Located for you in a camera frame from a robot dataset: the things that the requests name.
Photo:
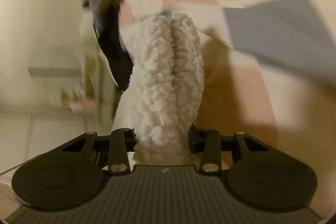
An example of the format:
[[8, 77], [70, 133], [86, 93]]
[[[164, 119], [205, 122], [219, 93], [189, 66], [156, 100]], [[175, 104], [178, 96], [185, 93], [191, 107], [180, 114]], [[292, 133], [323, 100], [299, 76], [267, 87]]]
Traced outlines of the white fleece garment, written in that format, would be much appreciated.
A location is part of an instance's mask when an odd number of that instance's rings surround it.
[[143, 20], [134, 42], [130, 83], [112, 126], [134, 131], [138, 164], [192, 162], [189, 130], [204, 88], [201, 42], [193, 21], [185, 14]]

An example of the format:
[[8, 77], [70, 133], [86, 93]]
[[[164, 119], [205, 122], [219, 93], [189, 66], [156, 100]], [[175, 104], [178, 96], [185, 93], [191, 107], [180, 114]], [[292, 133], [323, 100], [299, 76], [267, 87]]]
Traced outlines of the pile of dark clothes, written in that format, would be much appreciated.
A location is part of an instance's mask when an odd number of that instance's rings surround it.
[[83, 6], [93, 14], [93, 29], [98, 47], [114, 83], [122, 92], [129, 86], [133, 60], [120, 38], [118, 18], [123, 0], [84, 0]]

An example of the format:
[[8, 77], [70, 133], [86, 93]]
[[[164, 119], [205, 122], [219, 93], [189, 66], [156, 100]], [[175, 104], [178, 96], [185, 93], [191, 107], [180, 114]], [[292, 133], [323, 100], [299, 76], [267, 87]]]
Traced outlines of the checkered pastel quilt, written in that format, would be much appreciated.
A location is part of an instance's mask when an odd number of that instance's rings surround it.
[[202, 38], [205, 92], [196, 124], [244, 131], [310, 165], [311, 208], [335, 209], [335, 0], [125, 0], [132, 47], [145, 16], [187, 14]]

